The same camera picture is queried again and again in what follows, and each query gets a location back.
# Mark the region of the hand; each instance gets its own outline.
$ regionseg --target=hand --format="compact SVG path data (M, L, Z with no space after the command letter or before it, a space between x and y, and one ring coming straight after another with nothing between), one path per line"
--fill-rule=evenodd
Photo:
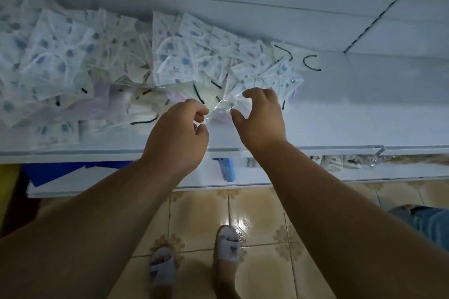
M243 95L252 100L250 116L245 119L240 111L232 109L232 121L245 147L257 158L270 144L286 142L284 119L273 90L253 88Z
M209 142L206 125L197 127L193 121L204 121L208 113L194 99L172 106L151 131L141 159L181 179L187 176L203 159Z

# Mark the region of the white shelf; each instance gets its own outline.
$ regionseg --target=white shelf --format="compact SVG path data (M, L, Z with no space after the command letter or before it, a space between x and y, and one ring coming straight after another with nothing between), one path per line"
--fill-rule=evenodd
M383 154L449 153L449 60L349 54Z
M236 174L235 182L226 182L223 179L217 161L205 159L197 169L178 185L177 190L226 189L271 184L262 168L248 168L246 166L246 158L235 158L233 161ZM28 186L28 196L31 198L75 196L109 176L114 171L115 169L103 167L78 169L39 187L34 187L30 184ZM333 175L344 182L415 181L449 178L449 166L385 163L374 168L344 169L343 171L333 173Z
M304 72L305 83L284 113L288 140L306 154L374 154L382 142L343 53L328 52L323 71ZM81 135L64 150L30 151L25 128L0 129L0 163L135 160L152 128L131 127L103 135ZM231 123L211 121L207 158L250 156Z

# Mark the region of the beige floor tile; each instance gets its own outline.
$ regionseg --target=beige floor tile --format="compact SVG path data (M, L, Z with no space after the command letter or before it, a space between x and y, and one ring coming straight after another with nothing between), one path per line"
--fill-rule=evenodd
M403 204L423 204L417 189L407 182L386 182L378 191L380 205L385 210L390 210Z
M347 183L347 185L374 204L380 204L379 199L377 198L376 191L373 187L368 186L369 183Z
M294 299L295 281L288 244L245 247L235 277L242 299Z
M149 298L149 256L132 258L108 297L108 299L123 298Z
M243 246L288 241L284 209L273 188L230 189L229 214Z
M180 253L179 257L175 298L216 299L210 280L213 251Z
M170 215L170 199L159 207L145 234L132 256L148 256L152 249L168 239L168 217Z
M73 199L73 196L65 198L45 198L40 201L37 217L53 211Z
M301 241L300 236L296 232L295 227L293 227L293 223L291 223L290 218L287 213L285 213L285 221L287 223L287 232L288 232L288 240L290 242Z
M183 244L181 251L213 249L218 228L229 224L227 190L174 192L169 234Z
M430 207L449 208L449 181L417 181L409 182L419 190L424 205Z
M334 299L335 295L302 243L290 243L298 299Z

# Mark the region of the slipper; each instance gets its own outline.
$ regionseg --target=slipper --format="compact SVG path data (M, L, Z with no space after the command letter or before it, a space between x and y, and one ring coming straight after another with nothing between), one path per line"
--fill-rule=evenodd
M151 287L169 286L175 282L175 253L170 247L161 246L149 261Z
M218 262L228 261L233 263L240 262L240 241L234 228L224 224L218 228L215 248L214 262L212 265L212 286L216 288L218 277Z

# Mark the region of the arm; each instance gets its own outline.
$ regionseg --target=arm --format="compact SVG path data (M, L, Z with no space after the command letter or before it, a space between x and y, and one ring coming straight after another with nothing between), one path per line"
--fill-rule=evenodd
M154 126L142 158L0 239L5 298L105 298L154 213L202 160L205 106L187 100Z
M338 298L449 296L449 254L327 173L286 140L271 90L251 89L240 138L266 171L296 231Z

